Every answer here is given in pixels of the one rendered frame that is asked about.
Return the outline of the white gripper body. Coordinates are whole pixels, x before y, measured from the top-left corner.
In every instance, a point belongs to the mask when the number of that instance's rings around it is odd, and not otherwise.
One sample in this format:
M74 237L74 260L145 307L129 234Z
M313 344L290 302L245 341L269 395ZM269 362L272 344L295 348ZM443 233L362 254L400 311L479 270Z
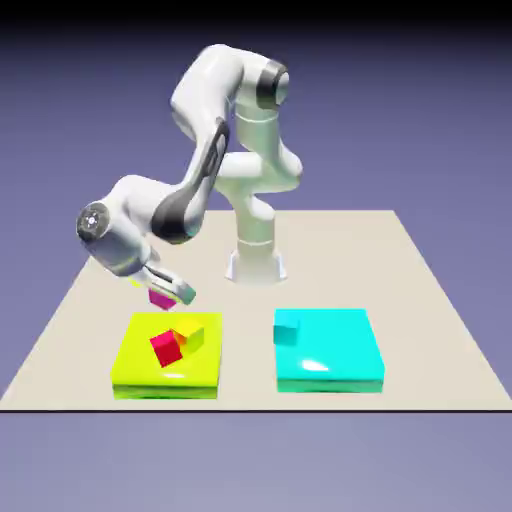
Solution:
M141 271L143 282L152 290L184 305L190 305L196 297L195 289L176 274L151 264Z

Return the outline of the small yellow cube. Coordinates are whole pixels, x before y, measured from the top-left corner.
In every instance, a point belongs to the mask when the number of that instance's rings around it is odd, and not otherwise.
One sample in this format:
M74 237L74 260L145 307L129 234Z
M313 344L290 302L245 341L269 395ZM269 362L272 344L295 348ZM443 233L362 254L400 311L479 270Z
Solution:
M196 352L204 344L204 326L191 317L178 319L172 331L184 356Z

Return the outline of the small magenta cube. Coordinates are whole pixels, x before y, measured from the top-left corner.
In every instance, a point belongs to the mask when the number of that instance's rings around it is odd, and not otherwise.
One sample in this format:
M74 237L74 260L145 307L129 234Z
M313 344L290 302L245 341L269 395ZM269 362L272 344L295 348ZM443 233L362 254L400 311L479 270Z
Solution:
M162 310L168 311L176 305L176 301L164 294L161 294L153 289L148 290L149 301Z

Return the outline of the small cyan cube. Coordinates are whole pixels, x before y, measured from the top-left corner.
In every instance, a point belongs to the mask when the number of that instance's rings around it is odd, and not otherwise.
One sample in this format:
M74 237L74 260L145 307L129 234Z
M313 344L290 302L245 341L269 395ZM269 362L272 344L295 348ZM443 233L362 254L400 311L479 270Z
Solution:
M296 318L276 320L273 325L273 342L279 346L293 346L298 339L300 321Z

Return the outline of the large yellow box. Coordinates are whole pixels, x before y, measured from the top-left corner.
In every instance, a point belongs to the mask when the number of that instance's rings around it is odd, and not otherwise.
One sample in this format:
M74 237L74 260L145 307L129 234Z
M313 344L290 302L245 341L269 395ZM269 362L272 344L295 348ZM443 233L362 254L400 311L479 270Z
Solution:
M110 372L113 396L215 399L223 322L219 313L135 313Z

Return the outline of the large cyan box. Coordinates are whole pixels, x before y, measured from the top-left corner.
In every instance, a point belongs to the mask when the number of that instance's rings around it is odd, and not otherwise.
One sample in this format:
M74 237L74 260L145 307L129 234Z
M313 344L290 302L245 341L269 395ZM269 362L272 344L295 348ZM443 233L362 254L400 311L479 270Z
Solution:
M293 346L275 345L280 392L379 393L385 365L364 309L288 308L274 322L300 321Z

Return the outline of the small red cube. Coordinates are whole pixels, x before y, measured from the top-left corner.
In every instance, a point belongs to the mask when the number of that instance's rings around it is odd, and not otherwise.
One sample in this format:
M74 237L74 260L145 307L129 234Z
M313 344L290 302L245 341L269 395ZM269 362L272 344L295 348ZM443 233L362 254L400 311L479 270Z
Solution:
M183 358L180 345L172 330L168 330L151 338L150 343L162 368Z

